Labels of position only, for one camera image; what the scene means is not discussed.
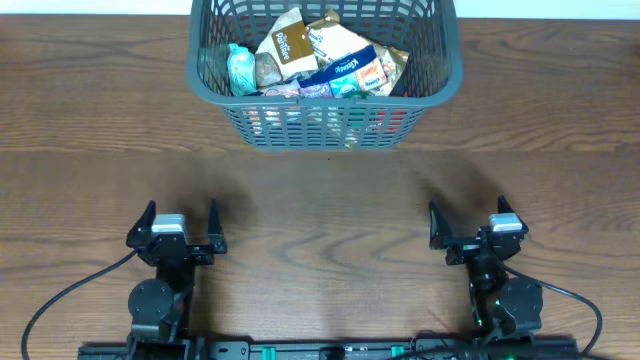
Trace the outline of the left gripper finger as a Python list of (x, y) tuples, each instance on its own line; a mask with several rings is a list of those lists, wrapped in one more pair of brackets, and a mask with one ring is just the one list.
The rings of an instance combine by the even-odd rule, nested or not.
[(151, 200), (142, 215), (129, 230), (126, 245), (132, 249), (144, 248), (152, 240), (152, 225), (156, 218), (156, 202)]
[(212, 199), (210, 202), (207, 237), (210, 245), (213, 247), (214, 254), (226, 254), (228, 251), (227, 242), (224, 231), (220, 222), (217, 202)]

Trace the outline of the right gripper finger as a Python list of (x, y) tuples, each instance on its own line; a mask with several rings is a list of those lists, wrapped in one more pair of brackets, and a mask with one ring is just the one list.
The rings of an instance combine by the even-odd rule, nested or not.
[(519, 220), (520, 217), (516, 211), (512, 208), (509, 201), (504, 195), (500, 195), (497, 198), (497, 210), (498, 215), (504, 219)]
[(432, 250), (447, 249), (451, 243), (452, 231), (435, 200), (429, 202), (429, 212), (431, 218), (429, 246)]

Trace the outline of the orange spaghetti packet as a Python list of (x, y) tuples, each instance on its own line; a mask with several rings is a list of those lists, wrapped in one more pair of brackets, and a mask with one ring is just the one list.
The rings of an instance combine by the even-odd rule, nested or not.
[(299, 146), (307, 139), (313, 146), (321, 140), (372, 143), (376, 136), (389, 141), (405, 133), (419, 115), (405, 108), (388, 107), (261, 107), (243, 112), (247, 117), (241, 133), (257, 142), (270, 138), (277, 146), (286, 140)]

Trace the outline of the teal small sachet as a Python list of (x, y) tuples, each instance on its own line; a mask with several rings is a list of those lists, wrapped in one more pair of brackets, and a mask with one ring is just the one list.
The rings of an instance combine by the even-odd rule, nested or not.
[(245, 96), (257, 91), (255, 56), (248, 48), (235, 43), (230, 44), (227, 69), (234, 96)]

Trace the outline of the multicolour tissue pack row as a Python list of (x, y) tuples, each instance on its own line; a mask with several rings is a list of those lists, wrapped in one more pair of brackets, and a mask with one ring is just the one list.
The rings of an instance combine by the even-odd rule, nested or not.
[(387, 77), (375, 49), (368, 45), (340, 58), (312, 75), (260, 89), (264, 96), (345, 98), (348, 93), (377, 89)]

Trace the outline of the grey plastic basket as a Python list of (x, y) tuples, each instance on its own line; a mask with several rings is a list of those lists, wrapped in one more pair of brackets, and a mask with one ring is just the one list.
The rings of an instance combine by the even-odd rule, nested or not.
[[(368, 95), (364, 100), (346, 98), (235, 97), (227, 71), (229, 45), (256, 51), (277, 18), (299, 8), (311, 22), (334, 10), (347, 29), (380, 45), (409, 53), (407, 66), (388, 97)], [(455, 7), (451, 0), (193, 0), (190, 15), (186, 76), (194, 93), (220, 107), (231, 125), (250, 145), (261, 150), (382, 149), (400, 143), (424, 113), (449, 100), (463, 80), (463, 63)], [(261, 107), (388, 107), (421, 114), (405, 133), (389, 141), (376, 136), (372, 143), (321, 140), (313, 146), (304, 139), (299, 146), (286, 140), (277, 146), (270, 138), (257, 142), (241, 133), (249, 109)]]

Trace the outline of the brown mushroom snack bag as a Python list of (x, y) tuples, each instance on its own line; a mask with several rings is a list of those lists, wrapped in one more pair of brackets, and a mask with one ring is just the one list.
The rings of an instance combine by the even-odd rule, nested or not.
[(258, 47), (255, 75), (259, 88), (319, 68), (299, 8), (281, 15)]

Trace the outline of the gold rice bag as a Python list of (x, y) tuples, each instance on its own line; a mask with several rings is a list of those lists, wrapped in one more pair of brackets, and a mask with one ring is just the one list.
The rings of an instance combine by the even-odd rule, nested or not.
[(405, 70), (408, 52), (380, 45), (347, 29), (334, 10), (308, 24), (306, 30), (320, 66), (372, 45), (387, 77), (385, 85), (371, 91), (374, 96), (389, 96)]

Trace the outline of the green lid spice jar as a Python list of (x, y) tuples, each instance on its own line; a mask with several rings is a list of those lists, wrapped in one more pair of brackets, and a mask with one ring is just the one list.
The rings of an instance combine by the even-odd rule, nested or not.
[[(348, 93), (346, 98), (349, 100), (364, 100), (368, 95), (369, 93), (366, 91), (355, 91)], [(368, 116), (369, 114), (366, 107), (357, 106), (350, 108), (346, 114), (347, 134), (351, 137), (356, 137)]]

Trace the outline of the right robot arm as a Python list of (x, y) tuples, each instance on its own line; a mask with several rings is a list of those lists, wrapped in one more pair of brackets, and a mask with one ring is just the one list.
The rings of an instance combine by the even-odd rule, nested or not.
[(474, 235), (453, 233), (443, 211), (429, 202), (430, 248), (444, 250), (447, 265), (463, 265), (469, 276), (471, 311), (477, 329), (474, 342), (488, 345), (526, 338), (541, 328), (542, 288), (532, 280), (511, 278), (504, 262), (521, 250), (528, 226), (505, 197), (497, 212)]

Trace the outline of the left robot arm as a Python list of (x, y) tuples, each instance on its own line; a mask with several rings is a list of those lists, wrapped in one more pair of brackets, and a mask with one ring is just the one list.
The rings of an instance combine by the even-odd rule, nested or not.
[(188, 242), (185, 216), (157, 214), (150, 201), (129, 230), (126, 245), (155, 276), (131, 291), (128, 310), (132, 316), (127, 339), (127, 359), (206, 359), (206, 339), (187, 334), (195, 288), (195, 269), (210, 266), (228, 246), (217, 203), (211, 202), (206, 244)]

